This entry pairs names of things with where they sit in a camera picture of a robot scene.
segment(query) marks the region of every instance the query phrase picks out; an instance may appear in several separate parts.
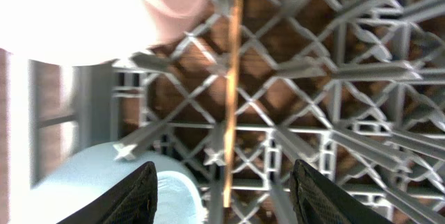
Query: light blue object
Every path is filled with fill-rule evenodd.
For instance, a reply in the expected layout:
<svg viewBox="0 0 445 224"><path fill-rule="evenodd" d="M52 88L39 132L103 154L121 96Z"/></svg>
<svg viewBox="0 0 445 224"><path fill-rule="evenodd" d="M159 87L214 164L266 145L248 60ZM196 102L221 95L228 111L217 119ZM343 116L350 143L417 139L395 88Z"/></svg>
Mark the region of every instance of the light blue object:
<svg viewBox="0 0 445 224"><path fill-rule="evenodd" d="M112 143L74 155L39 183L26 201L23 219L13 223L57 223L98 198L146 161L158 176L158 208L154 223L196 224L203 207L193 176L178 161L146 152L135 161L114 161Z"/></svg>

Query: brown rod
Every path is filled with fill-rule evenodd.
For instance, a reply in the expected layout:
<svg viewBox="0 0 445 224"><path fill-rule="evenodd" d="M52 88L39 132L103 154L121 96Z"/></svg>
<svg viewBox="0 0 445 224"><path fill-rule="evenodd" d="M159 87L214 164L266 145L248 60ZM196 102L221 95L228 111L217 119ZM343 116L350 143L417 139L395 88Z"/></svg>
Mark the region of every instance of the brown rod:
<svg viewBox="0 0 445 224"><path fill-rule="evenodd" d="M225 176L224 176L224 207L230 207L232 192L232 170L234 166L234 144L236 140L236 107L238 106L239 48L241 43L241 20L243 17L243 0L234 0L229 25L230 61L227 73L226 121L224 134Z"/></svg>

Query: metal grid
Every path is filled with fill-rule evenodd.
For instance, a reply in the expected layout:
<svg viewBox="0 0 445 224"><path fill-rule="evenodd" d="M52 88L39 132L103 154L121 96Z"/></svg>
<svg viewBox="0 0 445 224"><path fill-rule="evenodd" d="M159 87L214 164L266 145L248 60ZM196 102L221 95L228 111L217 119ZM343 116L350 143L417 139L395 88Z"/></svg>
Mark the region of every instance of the metal grid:
<svg viewBox="0 0 445 224"><path fill-rule="evenodd" d="M153 147L181 160L198 178L209 209L209 222L222 223L225 124L215 119L196 98L227 70L226 53L209 51L209 46L199 39L221 17L228 18L230 0L210 1L216 12L186 32L167 59L160 60L153 52L144 51L114 64L111 129L116 129L113 140L119 140L120 129L115 127L120 115L119 101L123 97L138 98L140 129L115 145L118 157L134 159L139 152ZM445 91L445 42L423 31L418 23L443 15L445 0L324 0L334 11L334 17L318 33L296 19L300 11L311 9L308 6L311 0L267 1L275 7L275 13L256 31L243 25L245 41L240 56L254 49L274 70L274 75L255 93L238 87L238 96L245 102L236 112L242 115L252 107L265 124L238 124L236 129L264 132L265 136L249 149L235 147L240 162L232 171L234 174L246 169L253 171L256 179L235 177L232 189L255 192L252 193L255 197L242 202L233 194L234 214L229 216L229 223L258 222L261 205L270 199L276 209L290 208L288 195L283 192L283 188L288 190L289 171L283 171L282 162L293 163L296 159L309 162L389 220L393 220L398 209L416 222L443 223L445 219L436 211L445 206L445 103L441 99ZM283 21L309 44L290 60L277 62L261 38ZM350 36L361 46L359 51L347 49ZM325 45L328 38L332 38L333 47ZM169 72L168 66L180 60L192 45L212 63L212 73L194 90L188 90L186 84ZM161 77L184 98L163 118L149 107L149 91ZM299 79L316 77L329 79L314 93L307 93L298 85ZM283 81L304 102L304 106L280 122L274 122L257 103L277 81ZM377 86L378 90L370 89L371 86ZM206 122L175 121L175 116L186 106L192 106ZM317 127L293 124L308 114L319 121ZM176 136L177 128L205 129L207 136L190 148ZM299 134L313 134L317 144L311 145ZM340 147L356 163L338 174ZM428 204L423 205L418 199L427 199ZM294 221L286 211L275 210L275 215L280 223Z"/></svg>

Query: pink object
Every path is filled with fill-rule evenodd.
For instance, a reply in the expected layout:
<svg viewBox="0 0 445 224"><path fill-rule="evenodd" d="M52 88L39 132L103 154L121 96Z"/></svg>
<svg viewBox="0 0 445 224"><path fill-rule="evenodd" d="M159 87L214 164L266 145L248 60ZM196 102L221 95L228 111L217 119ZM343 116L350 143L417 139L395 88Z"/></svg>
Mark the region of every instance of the pink object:
<svg viewBox="0 0 445 224"><path fill-rule="evenodd" d="M207 0L0 0L0 47L58 65L94 65L180 39Z"/></svg>

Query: thin brown strip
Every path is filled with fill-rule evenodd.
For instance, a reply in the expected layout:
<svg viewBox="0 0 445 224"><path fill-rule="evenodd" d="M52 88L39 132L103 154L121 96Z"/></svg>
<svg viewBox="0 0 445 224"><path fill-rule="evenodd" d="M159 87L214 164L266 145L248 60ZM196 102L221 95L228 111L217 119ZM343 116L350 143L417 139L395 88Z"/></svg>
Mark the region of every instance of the thin brown strip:
<svg viewBox="0 0 445 224"><path fill-rule="evenodd" d="M225 149L225 178L224 178L224 207L230 207L230 194L232 192L232 169L234 166L234 144L236 139L236 107L238 106L238 51L241 43L241 20L243 17L243 0L234 0L232 18L229 25L230 67L227 73L226 92L226 121L227 128L224 134Z"/></svg>

